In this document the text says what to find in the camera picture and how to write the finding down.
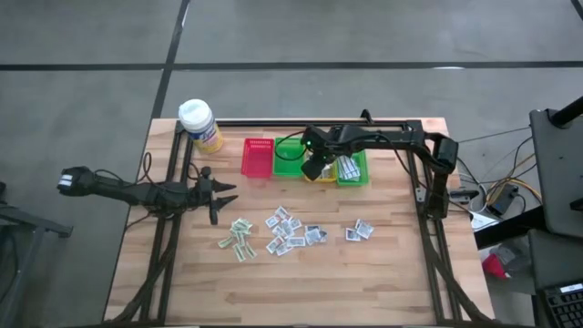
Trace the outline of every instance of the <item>green tray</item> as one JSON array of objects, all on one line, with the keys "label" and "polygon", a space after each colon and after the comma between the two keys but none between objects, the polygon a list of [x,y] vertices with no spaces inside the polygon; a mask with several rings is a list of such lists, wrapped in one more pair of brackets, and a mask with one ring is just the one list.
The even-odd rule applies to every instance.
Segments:
[{"label": "green tray", "polygon": [[366,153],[365,151],[360,151],[353,154],[353,159],[356,162],[356,166],[361,170],[361,176],[358,180],[347,180],[347,179],[340,179],[340,173],[338,172],[338,168],[340,165],[336,165],[336,176],[338,177],[336,183],[339,186],[364,186],[368,184],[368,164],[366,163]]},{"label": "green tray", "polygon": [[273,147],[273,152],[277,149],[277,153],[286,159],[296,160],[285,160],[278,158],[275,153],[273,154],[273,175],[280,177],[289,178],[299,178],[302,176],[302,164],[303,164],[303,146],[300,143],[299,138],[287,138],[281,144],[278,143],[283,138],[276,138],[275,145]]}]

